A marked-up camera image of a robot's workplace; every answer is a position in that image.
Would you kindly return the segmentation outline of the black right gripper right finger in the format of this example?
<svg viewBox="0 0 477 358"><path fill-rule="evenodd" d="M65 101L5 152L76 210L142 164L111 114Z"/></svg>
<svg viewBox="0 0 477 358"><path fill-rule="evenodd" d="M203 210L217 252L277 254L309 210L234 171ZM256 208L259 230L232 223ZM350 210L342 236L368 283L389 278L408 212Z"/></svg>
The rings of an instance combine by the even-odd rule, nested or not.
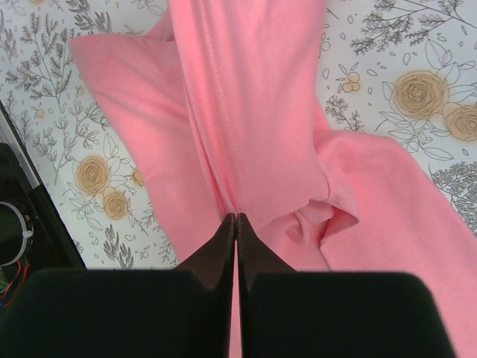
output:
<svg viewBox="0 0 477 358"><path fill-rule="evenodd" d="M453 357L431 292L402 272L304 272L236 219L244 357Z"/></svg>

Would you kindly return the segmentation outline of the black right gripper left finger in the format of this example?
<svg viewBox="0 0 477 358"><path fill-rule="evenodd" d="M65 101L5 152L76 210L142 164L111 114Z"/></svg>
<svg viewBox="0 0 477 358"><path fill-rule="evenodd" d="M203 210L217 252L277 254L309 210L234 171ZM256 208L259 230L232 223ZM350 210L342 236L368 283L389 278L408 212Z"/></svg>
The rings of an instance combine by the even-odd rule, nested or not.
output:
<svg viewBox="0 0 477 358"><path fill-rule="evenodd" d="M227 357L236 218L169 270L49 269L21 288L3 357Z"/></svg>

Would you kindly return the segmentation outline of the pink polo shirt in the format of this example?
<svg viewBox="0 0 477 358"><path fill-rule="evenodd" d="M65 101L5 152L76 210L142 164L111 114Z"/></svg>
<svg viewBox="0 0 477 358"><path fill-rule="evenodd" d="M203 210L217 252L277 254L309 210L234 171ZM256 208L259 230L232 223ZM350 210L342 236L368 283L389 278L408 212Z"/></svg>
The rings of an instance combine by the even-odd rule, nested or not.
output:
<svg viewBox="0 0 477 358"><path fill-rule="evenodd" d="M476 238L395 140L334 131L315 94L324 1L170 1L142 37L69 41L179 262L229 213L304 271L404 271L476 355Z"/></svg>

